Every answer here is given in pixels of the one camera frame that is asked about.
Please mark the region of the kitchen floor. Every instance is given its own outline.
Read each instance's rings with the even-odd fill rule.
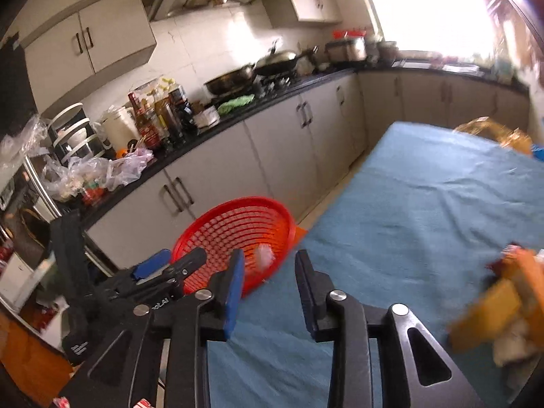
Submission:
[[[355,162],[352,164],[352,166],[349,169],[349,172],[347,175],[334,187],[327,196],[325,196],[319,204],[317,204],[314,209],[309,212],[306,217],[299,222],[299,227],[303,228],[304,230],[311,230],[314,224],[317,222],[317,220],[325,213],[327,208],[333,204],[333,202],[340,196],[340,194],[344,191],[344,189],[347,187],[349,182],[352,180],[354,175],[359,171],[363,163],[365,162],[366,158],[368,156],[368,152],[363,153],[361,156],[359,156]],[[161,361],[161,367],[164,368],[167,363],[167,357],[166,357],[166,351],[170,344],[169,340],[165,341],[165,348],[163,350],[163,359]],[[157,392],[157,407],[156,408],[163,408],[164,406],[164,390],[159,387]]]

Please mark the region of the blue gripper pad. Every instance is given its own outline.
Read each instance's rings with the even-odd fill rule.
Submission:
[[[244,252],[242,250],[234,250],[230,258],[230,266],[236,263],[231,281],[230,289],[228,290],[227,301],[225,303],[225,338],[230,339],[232,331],[236,325],[236,315],[238,313],[238,304],[241,299],[241,292],[244,285],[245,262]]]
[[[139,281],[140,279],[151,276],[158,269],[168,265],[170,257],[170,250],[167,249],[162,249],[160,252],[155,253],[136,267],[133,273],[134,279]]]

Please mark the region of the black countertop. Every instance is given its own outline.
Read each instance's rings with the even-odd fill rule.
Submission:
[[[263,110],[266,110],[267,108],[272,107],[273,105],[281,103],[287,98],[291,98],[297,94],[300,94],[301,92],[305,92],[310,88],[328,83],[329,81],[334,81],[338,78],[344,77],[351,73],[388,72],[391,70],[395,72],[425,72],[425,73],[432,72],[432,73],[439,73],[442,75],[444,74],[455,75],[455,76],[459,76],[460,78],[469,78],[471,80],[484,81],[489,84],[508,88],[510,90],[519,92],[527,96],[529,95],[529,88],[525,84],[519,82],[515,78],[512,80],[511,85],[504,85],[499,83],[496,80],[493,80],[488,75],[484,77],[475,76],[475,75],[466,75],[466,74],[448,72],[446,70],[441,70],[441,69],[415,69],[415,68],[404,68],[404,67],[370,68],[367,66],[355,65],[346,69],[335,70],[329,73],[302,77],[299,81],[297,81],[293,85],[274,93],[272,96],[266,96],[263,99],[255,100],[254,102],[252,102],[251,104],[248,104],[247,106],[236,108],[230,114],[222,116],[221,120],[215,126],[209,127],[208,129],[204,129],[200,131],[198,136],[188,139],[183,144],[179,144],[178,146],[174,148],[173,151],[170,151],[169,153],[157,152],[156,159],[145,170],[143,170],[139,180],[127,186],[119,187],[113,192],[108,192],[96,205],[82,212],[83,228],[86,230],[91,228],[95,223],[99,221],[100,218],[102,218],[102,216],[104,216],[108,211],[110,211],[111,208],[115,207],[115,205],[121,202],[124,198],[126,198],[130,193],[132,193],[134,190],[140,187],[148,179],[155,176],[161,170],[168,167],[174,161],[181,158],[183,155],[190,152],[195,147],[199,146],[203,142],[221,133],[223,130],[226,130],[229,127],[232,127],[233,125],[238,124],[240,121],[244,121],[245,119],[248,119],[249,117],[257,113]]]

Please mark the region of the blue tablecloth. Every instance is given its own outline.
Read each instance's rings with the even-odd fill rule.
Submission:
[[[544,164],[466,134],[390,127],[301,243],[317,270],[365,304],[402,302],[445,345],[511,241],[544,248]],[[212,406],[326,407],[332,344],[306,331],[294,253],[241,304],[227,344],[210,343]],[[454,360],[491,407],[506,405],[483,346]]]

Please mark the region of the metal screw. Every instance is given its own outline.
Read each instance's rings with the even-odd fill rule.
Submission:
[[[333,301],[343,301],[347,298],[347,294],[342,290],[333,290],[328,295]]]
[[[197,298],[199,301],[207,301],[212,296],[213,296],[213,294],[211,293],[211,291],[206,290],[206,288],[204,288],[203,290],[198,290],[195,293],[195,298]]]
[[[410,310],[408,310],[408,307],[404,304],[395,304],[391,307],[391,310],[393,310],[393,313],[399,316],[406,316]]]
[[[134,310],[132,310],[132,312],[136,316],[145,316],[146,314],[149,313],[149,307],[145,304],[136,305],[134,307]]]

